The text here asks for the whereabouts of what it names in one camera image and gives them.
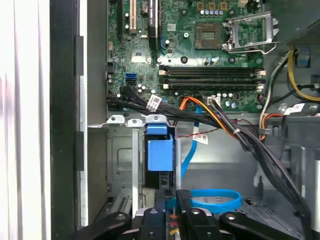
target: white panel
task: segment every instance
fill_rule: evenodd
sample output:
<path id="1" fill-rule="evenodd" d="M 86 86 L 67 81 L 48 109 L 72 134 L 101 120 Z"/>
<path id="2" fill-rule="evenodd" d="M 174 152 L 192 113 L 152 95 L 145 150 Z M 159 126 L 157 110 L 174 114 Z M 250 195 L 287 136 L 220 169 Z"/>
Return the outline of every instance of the white panel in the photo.
<path id="1" fill-rule="evenodd" d="M 51 238 L 49 0 L 0 0 L 0 239 Z"/>

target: blue sata port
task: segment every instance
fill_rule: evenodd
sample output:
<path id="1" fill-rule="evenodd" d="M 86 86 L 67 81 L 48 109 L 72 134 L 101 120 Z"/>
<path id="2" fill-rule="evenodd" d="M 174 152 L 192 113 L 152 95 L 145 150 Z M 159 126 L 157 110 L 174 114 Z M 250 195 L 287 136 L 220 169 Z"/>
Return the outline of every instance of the blue sata port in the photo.
<path id="1" fill-rule="evenodd" d="M 138 78 L 138 74 L 126 72 L 126 73 L 124 74 L 124 78 L 125 78 L 125 79 L 137 79 L 137 78 Z"/>

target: motherboard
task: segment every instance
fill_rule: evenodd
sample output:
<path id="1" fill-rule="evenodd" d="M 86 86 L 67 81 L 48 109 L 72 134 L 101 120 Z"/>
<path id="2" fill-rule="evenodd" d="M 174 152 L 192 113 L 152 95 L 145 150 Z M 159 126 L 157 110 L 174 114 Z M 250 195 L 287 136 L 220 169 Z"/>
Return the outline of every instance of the motherboard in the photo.
<path id="1" fill-rule="evenodd" d="M 108 94 L 121 98 L 120 87 L 130 85 L 146 101 L 154 94 L 176 107 L 193 96 L 227 112 L 261 111 L 262 51 L 233 53 L 226 44 L 235 34 L 228 24 L 262 13 L 259 0 L 110 0 L 107 11 Z M 263 28 L 262 19 L 240 21 L 237 43 L 263 41 Z"/>

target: green circuit board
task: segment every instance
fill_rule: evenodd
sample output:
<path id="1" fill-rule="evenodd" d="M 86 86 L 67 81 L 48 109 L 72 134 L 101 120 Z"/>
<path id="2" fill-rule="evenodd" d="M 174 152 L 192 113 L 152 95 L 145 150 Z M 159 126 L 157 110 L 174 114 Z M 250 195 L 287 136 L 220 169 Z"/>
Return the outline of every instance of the green circuit board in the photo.
<path id="1" fill-rule="evenodd" d="M 207 97 L 221 96 L 221 106 L 225 111 L 260 112 L 261 105 L 258 100 L 260 90 L 221 89 L 215 90 L 170 90 L 164 89 L 159 76 L 159 65 L 173 67 L 208 67 L 208 68 L 263 68 L 263 55 L 261 53 L 229 54 L 220 49 L 206 49 L 206 46 L 197 44 L 196 28 L 206 24 L 221 25 L 225 19 L 246 16 L 246 7 L 239 6 L 239 0 L 214 0 L 212 2 L 192 3 L 184 0 L 162 0 L 160 9 L 161 43 L 158 51 L 149 47 L 148 14 L 143 14 L 148 2 L 136 0 L 136 33 L 126 31 L 129 19 L 125 17 L 130 13 L 132 0 L 123 0 L 123 40 L 117 37 L 119 30 L 118 2 L 109 2 L 107 20 L 107 61 L 112 62 L 113 74 L 108 75 L 107 92 L 115 96 L 120 93 L 120 87 L 126 84 L 125 73 L 137 73 L 136 83 L 132 86 L 142 98 L 148 100 L 152 93 L 161 97 L 163 101 L 179 106 L 184 96 L 201 96 L 206 102 Z M 263 38 L 262 21 L 246 22 L 240 25 L 239 42 L 259 42 Z M 216 33 L 201 32 L 202 38 L 217 39 Z M 226 41 L 223 29 L 218 44 Z M 187 56 L 187 64 L 181 58 Z M 207 59 L 214 60 L 205 65 Z M 108 106 L 110 111 L 122 110 L 115 106 Z M 190 104 L 188 111 L 194 111 L 195 106 Z"/>

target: cpu socket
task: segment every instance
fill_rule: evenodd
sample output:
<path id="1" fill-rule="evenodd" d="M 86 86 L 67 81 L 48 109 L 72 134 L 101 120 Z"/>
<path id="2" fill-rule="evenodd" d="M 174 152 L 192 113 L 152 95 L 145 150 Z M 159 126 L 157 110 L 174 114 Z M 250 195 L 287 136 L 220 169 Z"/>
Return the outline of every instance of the cpu socket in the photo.
<path id="1" fill-rule="evenodd" d="M 219 23 L 197 23 L 195 25 L 196 49 L 221 49 L 221 25 Z"/>

